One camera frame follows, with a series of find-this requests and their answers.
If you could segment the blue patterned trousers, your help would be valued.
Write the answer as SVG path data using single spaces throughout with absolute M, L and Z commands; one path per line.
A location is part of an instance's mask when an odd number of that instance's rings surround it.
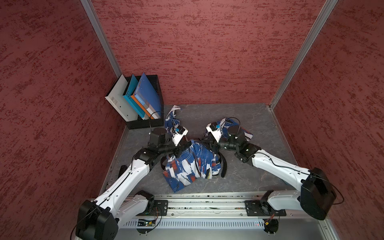
M 229 117 L 216 121 L 221 125 L 221 139 L 228 138 L 230 136 L 229 128 L 234 127 L 236 133 L 244 132 L 246 141 L 250 141 L 253 134 L 242 128 L 239 121 L 235 122 L 234 120 L 234 117 Z M 183 190 L 198 178 L 209 180 L 221 175 L 222 167 L 219 163 L 219 156 L 208 146 L 208 141 L 213 139 L 212 134 L 205 130 L 204 138 L 190 140 L 192 145 L 183 151 L 179 157 L 166 156 L 167 162 L 163 176 L 174 193 Z

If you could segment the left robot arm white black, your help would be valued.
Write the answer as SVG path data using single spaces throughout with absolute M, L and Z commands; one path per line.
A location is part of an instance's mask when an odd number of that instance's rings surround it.
M 153 200 L 153 195 L 140 192 L 125 203 L 128 195 L 163 157 L 180 154 L 190 146 L 183 141 L 187 134 L 188 130 L 182 126 L 175 127 L 172 133 L 164 128 L 153 129 L 148 145 L 137 151 L 115 183 L 95 200 L 82 203 L 70 235 L 81 240 L 113 240 L 121 223 L 143 213 Z

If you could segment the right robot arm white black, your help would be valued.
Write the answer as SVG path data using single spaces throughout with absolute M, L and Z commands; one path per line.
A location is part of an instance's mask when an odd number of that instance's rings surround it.
M 294 188 L 293 191 L 266 191 L 260 200 L 253 202 L 259 210 L 258 216 L 281 216 L 285 210 L 296 210 L 316 220 L 327 217 L 337 194 L 321 169 L 309 170 L 271 155 L 247 141 L 240 126 L 229 127 L 226 136 L 215 123 L 208 124 L 206 131 L 205 140 L 211 150 L 232 151 L 242 163 L 269 172 Z

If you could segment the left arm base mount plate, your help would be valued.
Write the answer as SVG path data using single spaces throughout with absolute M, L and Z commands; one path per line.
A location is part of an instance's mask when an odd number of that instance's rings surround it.
M 168 212 L 168 200 L 149 200 L 145 211 L 142 213 L 144 216 L 161 215 L 166 216 Z

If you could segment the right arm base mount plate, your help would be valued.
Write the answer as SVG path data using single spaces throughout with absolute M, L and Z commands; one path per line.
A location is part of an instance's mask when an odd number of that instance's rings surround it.
M 285 210 L 274 210 L 267 202 L 260 200 L 245 201 L 245 209 L 248 217 L 286 217 Z

